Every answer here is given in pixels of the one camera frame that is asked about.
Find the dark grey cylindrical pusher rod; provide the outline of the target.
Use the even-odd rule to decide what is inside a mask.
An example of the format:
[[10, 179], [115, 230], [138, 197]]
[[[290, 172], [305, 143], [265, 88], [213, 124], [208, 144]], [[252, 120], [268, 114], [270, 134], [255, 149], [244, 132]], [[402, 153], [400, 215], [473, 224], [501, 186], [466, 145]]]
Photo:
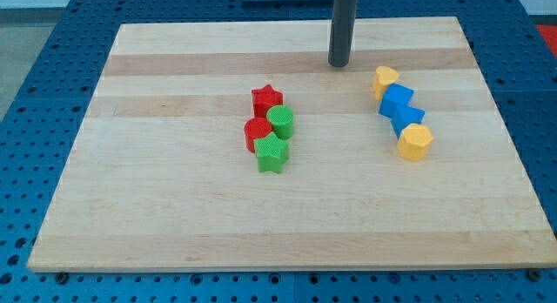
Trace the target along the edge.
[[340, 68], [349, 63], [358, 0], [333, 0], [329, 38], [329, 65]]

